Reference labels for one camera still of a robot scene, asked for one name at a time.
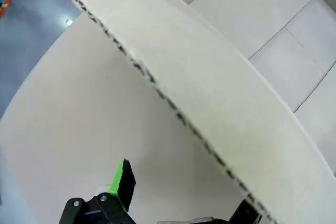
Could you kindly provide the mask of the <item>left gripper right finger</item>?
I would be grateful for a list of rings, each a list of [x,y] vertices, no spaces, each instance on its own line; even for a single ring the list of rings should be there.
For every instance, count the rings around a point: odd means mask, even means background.
[[[254,207],[244,199],[228,220],[228,224],[259,224],[261,218],[261,214],[259,214]]]

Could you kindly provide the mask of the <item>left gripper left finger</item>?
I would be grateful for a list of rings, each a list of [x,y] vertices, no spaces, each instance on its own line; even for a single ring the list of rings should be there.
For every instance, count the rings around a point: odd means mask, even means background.
[[[128,214],[135,185],[131,164],[124,159],[118,165],[107,192],[94,195],[89,201],[69,199],[59,223],[135,223]]]

